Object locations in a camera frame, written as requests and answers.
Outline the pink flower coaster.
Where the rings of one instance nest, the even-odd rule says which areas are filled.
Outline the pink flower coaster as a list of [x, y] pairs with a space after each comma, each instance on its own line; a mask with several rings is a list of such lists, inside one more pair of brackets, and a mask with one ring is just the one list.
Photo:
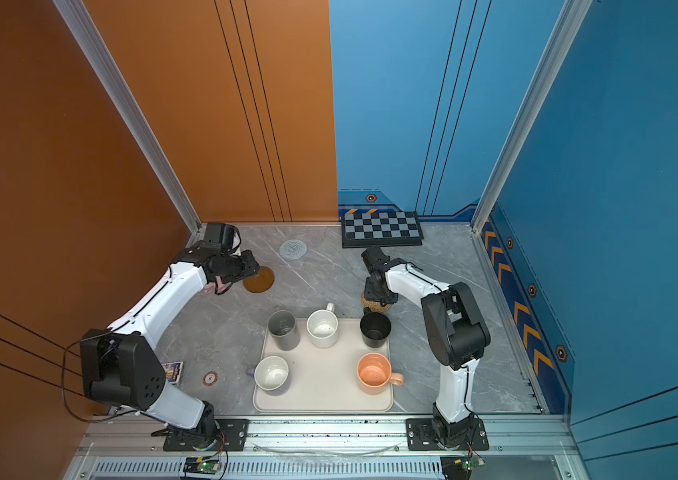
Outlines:
[[217, 286], [215, 284], [209, 283], [203, 289], [204, 294], [215, 295]]

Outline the rattan woven round coaster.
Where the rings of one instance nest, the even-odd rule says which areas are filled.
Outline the rattan woven round coaster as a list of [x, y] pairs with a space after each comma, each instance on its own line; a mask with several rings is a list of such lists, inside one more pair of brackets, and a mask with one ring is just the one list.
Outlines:
[[368, 300], [365, 295], [361, 296], [361, 303], [363, 305], [364, 310], [372, 311], [372, 312], [378, 312], [378, 313], [384, 313], [387, 312], [391, 306], [389, 304], [382, 304], [377, 301], [372, 301]]

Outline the black mug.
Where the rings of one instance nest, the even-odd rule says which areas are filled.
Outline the black mug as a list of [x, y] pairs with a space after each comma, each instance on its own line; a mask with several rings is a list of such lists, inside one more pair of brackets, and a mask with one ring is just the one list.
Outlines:
[[364, 344], [372, 349], [381, 348], [387, 341], [392, 325], [390, 319], [381, 312], [365, 307], [359, 327]]

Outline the grey woven round coaster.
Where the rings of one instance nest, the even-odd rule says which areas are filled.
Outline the grey woven round coaster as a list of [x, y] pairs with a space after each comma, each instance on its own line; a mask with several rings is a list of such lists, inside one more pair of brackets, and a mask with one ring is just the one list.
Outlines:
[[307, 244], [299, 239], [289, 239], [283, 242], [278, 250], [281, 258], [286, 261], [294, 261], [302, 258], [308, 252]]

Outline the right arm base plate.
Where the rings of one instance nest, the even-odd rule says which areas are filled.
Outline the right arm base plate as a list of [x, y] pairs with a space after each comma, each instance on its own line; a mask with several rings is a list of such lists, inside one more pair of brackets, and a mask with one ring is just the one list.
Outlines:
[[447, 423], [439, 417], [408, 418], [405, 427], [411, 451], [482, 452], [490, 449], [485, 425], [475, 415], [469, 415], [457, 423]]

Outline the orange mug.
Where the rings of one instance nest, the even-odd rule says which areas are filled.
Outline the orange mug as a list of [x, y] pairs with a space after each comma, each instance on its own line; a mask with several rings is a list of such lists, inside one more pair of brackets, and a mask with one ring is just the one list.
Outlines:
[[379, 353], [368, 353], [359, 359], [356, 377], [360, 388], [371, 395], [380, 394], [388, 385], [405, 384], [405, 377], [394, 372], [389, 359]]

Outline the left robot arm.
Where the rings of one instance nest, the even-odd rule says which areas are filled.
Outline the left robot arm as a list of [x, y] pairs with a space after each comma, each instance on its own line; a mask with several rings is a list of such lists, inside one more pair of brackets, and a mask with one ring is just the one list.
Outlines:
[[222, 254], [195, 245], [180, 252], [126, 314], [104, 330], [83, 335], [79, 356], [84, 395], [164, 423], [161, 433], [169, 442], [197, 451], [216, 449], [221, 433], [214, 407], [170, 384], [154, 348], [196, 293], [207, 285], [226, 291], [259, 269], [249, 250]]

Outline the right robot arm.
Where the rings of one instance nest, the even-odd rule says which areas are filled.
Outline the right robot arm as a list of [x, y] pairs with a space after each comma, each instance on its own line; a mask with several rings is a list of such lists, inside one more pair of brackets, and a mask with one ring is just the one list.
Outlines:
[[366, 308], [385, 308], [400, 297], [421, 308], [428, 345], [440, 364], [431, 421], [434, 441], [446, 450], [488, 450], [472, 393], [491, 334], [470, 287], [435, 280], [399, 259], [370, 266], [368, 272], [362, 295]]

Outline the brown wooden round coaster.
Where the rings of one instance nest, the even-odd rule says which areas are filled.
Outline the brown wooden round coaster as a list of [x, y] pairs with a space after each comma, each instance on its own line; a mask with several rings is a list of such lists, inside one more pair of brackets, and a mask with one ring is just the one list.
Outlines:
[[269, 267], [261, 266], [255, 275], [243, 280], [243, 285], [250, 293], [263, 293], [273, 286], [274, 281], [274, 272]]

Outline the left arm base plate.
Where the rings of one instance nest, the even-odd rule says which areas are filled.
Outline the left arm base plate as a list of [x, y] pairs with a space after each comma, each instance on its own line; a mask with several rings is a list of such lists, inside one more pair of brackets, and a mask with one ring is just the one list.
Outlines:
[[162, 450], [211, 454], [224, 450], [242, 452], [245, 447], [249, 421], [243, 418], [217, 419], [208, 429], [180, 430], [168, 427]]

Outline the white mug purple handle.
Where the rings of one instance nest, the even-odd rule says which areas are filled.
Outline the white mug purple handle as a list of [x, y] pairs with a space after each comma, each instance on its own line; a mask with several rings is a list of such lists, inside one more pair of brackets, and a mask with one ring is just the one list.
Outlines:
[[268, 395], [281, 395], [290, 386], [290, 367], [280, 356], [267, 356], [246, 370], [256, 387]]

